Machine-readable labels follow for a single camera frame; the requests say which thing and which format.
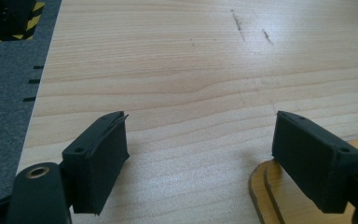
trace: floor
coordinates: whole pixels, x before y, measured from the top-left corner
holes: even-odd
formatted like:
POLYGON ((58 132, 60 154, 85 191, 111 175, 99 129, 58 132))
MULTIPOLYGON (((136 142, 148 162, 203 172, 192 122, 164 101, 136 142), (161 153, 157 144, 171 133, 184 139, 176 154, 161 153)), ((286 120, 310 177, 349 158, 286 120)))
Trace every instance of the floor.
POLYGON ((0 199, 11 194, 61 0, 45 3, 32 40, 0 42, 0 199))

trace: screw hole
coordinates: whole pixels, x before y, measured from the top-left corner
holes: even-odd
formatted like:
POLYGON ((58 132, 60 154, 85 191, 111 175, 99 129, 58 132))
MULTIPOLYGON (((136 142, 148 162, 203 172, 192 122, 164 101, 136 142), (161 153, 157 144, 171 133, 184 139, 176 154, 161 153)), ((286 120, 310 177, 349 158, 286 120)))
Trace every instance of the screw hole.
POLYGON ((30 179, 35 179, 35 178, 38 178, 40 176, 47 174, 49 171, 50 171, 50 169, 46 166, 36 167, 36 168, 30 170, 25 176, 30 179))
POLYGON ((75 149, 75 153, 80 153, 80 152, 83 152, 84 151, 84 148, 83 147, 77 147, 75 149))
POLYGON ((339 149, 341 152, 350 152, 350 150, 346 147, 342 147, 339 149))

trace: wooden board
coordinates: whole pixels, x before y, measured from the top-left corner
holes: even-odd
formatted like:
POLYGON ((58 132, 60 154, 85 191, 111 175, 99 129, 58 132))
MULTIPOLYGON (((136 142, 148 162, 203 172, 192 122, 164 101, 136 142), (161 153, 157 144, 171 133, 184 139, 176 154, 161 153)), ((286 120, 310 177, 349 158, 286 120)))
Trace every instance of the wooden board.
POLYGON ((258 223, 278 110, 358 138, 358 1, 62 1, 19 171, 118 110, 131 157, 75 223, 258 223))
MULTIPOLYGON (((358 140, 351 144, 358 148, 358 140)), ((250 192, 260 220, 265 224, 350 224, 354 211, 348 203, 344 214, 322 213, 276 161, 265 161, 255 169, 250 179, 250 192)))

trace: black object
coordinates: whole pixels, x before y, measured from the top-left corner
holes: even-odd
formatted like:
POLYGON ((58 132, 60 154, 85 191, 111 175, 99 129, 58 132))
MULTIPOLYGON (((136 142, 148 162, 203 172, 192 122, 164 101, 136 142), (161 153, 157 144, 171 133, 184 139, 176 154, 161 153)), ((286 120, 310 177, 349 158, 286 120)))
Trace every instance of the black object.
POLYGON ((21 171, 11 198, 0 202, 0 221, 7 214, 7 223, 72 223, 70 206, 99 215, 130 156, 126 117, 116 112, 97 119, 63 151, 60 165, 45 162, 21 171))
POLYGON ((35 0, 0 0, 0 35, 23 34, 35 4, 35 0))
POLYGON ((279 111, 272 156, 324 213, 356 207, 358 223, 358 149, 309 119, 279 111))

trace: yellow and black striped tape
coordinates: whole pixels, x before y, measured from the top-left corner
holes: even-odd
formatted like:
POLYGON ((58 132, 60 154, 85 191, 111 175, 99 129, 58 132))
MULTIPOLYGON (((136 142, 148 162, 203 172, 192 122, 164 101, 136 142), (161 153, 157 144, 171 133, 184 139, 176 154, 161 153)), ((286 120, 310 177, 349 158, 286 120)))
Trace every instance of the yellow and black striped tape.
POLYGON ((34 5, 34 10, 32 12, 32 15, 30 16, 31 19, 28 20, 27 30, 23 34, 0 36, 0 42, 32 39, 34 36, 34 30, 36 29, 36 25, 40 20, 40 16, 42 15, 42 10, 44 6, 45 3, 42 2, 37 2, 34 5))

